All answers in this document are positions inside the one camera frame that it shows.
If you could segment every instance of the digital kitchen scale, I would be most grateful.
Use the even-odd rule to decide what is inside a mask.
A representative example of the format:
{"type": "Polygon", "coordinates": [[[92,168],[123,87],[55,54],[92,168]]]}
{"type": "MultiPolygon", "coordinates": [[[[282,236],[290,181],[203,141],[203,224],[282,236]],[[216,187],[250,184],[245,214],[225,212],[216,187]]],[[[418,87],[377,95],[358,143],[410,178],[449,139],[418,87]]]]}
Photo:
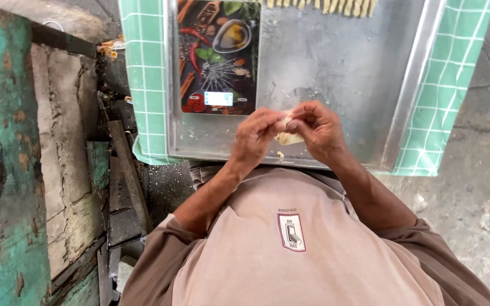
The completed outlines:
{"type": "Polygon", "coordinates": [[[176,19],[181,111],[253,113],[260,3],[179,0],[176,19]]]}

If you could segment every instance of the hand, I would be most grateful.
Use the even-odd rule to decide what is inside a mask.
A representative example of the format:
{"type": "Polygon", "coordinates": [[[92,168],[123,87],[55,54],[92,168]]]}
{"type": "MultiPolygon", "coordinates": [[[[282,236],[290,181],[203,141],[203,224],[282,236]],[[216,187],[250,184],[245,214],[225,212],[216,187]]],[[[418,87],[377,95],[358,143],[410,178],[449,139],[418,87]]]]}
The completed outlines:
{"type": "Polygon", "coordinates": [[[228,163],[234,170],[247,176],[268,152],[269,142],[285,129],[281,120],[284,112],[261,107],[237,127],[236,139],[228,163]]]}
{"type": "Polygon", "coordinates": [[[340,117],[321,102],[300,103],[292,110],[291,118],[285,132],[300,134],[314,159],[330,168],[352,159],[345,144],[340,117]]]}

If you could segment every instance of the brown sleeve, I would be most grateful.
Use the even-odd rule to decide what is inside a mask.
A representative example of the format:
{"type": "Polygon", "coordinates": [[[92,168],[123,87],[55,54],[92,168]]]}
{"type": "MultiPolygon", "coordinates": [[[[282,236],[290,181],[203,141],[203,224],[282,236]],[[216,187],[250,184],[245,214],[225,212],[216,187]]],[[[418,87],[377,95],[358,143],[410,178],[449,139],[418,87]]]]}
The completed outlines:
{"type": "Polygon", "coordinates": [[[412,228],[376,232],[415,255],[425,273],[442,289],[446,306],[490,306],[490,290],[453,254],[442,237],[423,219],[412,228]]]}
{"type": "Polygon", "coordinates": [[[171,214],[146,237],[145,251],[133,268],[120,299],[122,306],[171,306],[173,282],[200,237],[185,231],[171,214]]]}

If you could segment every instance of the person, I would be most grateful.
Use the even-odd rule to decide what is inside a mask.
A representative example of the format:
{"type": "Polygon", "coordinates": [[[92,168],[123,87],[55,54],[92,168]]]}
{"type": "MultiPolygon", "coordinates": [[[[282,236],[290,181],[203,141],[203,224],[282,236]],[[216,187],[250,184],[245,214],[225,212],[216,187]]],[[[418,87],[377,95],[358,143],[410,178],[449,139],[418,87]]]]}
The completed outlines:
{"type": "Polygon", "coordinates": [[[258,109],[228,162],[192,170],[197,191],[147,236],[121,305],[490,305],[428,222],[351,155],[337,114],[309,101],[285,116],[258,109]],[[335,177],[258,167],[282,131],[335,177]]]}

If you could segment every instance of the metal tray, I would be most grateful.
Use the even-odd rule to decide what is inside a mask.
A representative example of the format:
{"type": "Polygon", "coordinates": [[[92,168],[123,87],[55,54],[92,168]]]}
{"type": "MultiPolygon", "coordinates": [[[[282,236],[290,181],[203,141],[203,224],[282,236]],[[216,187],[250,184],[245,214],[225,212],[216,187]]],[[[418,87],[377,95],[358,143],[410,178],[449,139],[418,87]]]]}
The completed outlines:
{"type": "MultiPolygon", "coordinates": [[[[340,117],[353,155],[375,171],[396,163],[445,0],[380,0],[371,18],[323,15],[308,5],[262,6],[257,107],[324,102],[340,117]]],[[[164,7],[167,147],[171,156],[227,160],[243,116],[186,114],[179,105],[175,1],[164,7]]],[[[272,142],[263,163],[326,168],[305,144],[272,142]],[[277,152],[284,154],[279,158],[277,152]]]]}

